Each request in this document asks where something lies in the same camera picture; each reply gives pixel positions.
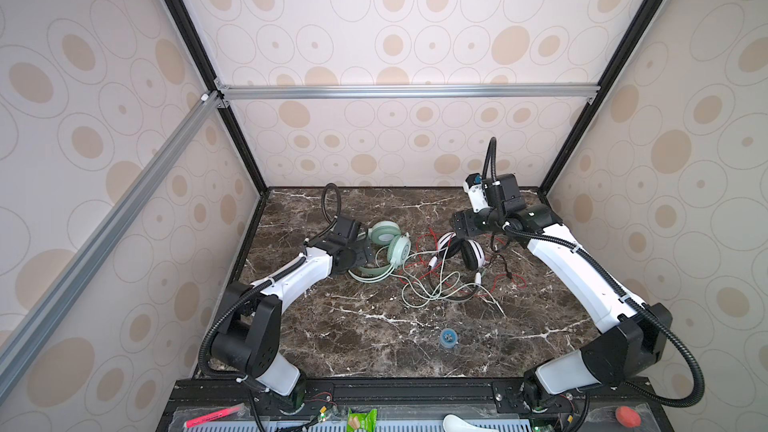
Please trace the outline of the mint green headphones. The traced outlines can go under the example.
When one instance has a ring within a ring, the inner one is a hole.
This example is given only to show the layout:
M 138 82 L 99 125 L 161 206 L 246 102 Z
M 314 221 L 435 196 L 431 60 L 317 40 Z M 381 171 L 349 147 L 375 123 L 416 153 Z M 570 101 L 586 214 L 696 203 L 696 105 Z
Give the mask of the mint green headphones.
M 411 252 L 410 235 L 403 232 L 400 226 L 392 221 L 380 221 L 368 231 L 371 243 L 378 247 L 374 253 L 375 267 L 359 267 L 349 270 L 349 276 L 364 284 L 378 283 L 402 268 Z M 384 265 L 378 265 L 378 253 L 386 253 Z

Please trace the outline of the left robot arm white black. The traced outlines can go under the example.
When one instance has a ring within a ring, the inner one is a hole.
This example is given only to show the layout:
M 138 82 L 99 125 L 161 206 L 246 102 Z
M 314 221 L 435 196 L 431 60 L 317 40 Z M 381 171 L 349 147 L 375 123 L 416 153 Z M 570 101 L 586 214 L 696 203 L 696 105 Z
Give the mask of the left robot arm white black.
M 372 258 L 368 233 L 341 213 L 334 183 L 322 190 L 321 212 L 327 226 L 304 241 L 296 258 L 251 285 L 226 288 L 198 352 L 205 376 L 260 385 L 281 397 L 299 393 L 302 372 L 279 352 L 283 313 L 318 282 Z

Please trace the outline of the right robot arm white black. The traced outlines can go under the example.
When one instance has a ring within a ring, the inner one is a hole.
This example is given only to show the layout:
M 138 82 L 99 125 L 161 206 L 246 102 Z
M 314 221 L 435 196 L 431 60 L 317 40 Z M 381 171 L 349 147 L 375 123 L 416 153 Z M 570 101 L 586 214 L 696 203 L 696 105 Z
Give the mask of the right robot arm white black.
M 688 408 L 705 393 L 705 378 L 697 359 L 671 330 L 672 315 L 660 303 L 650 305 L 615 279 L 577 242 L 563 220 L 547 205 L 527 205 L 517 179 L 496 168 L 497 140 L 488 142 L 481 172 L 471 174 L 463 189 L 470 208 L 455 213 L 455 242 L 490 235 L 526 247 L 549 267 L 578 299 L 599 331 L 580 349 L 543 362 L 527 371 L 521 395 L 530 409 L 573 389 L 629 384 L 632 377 L 658 363 L 666 345 L 682 356 L 692 376 L 692 389 L 682 398 L 639 392 L 667 407 Z

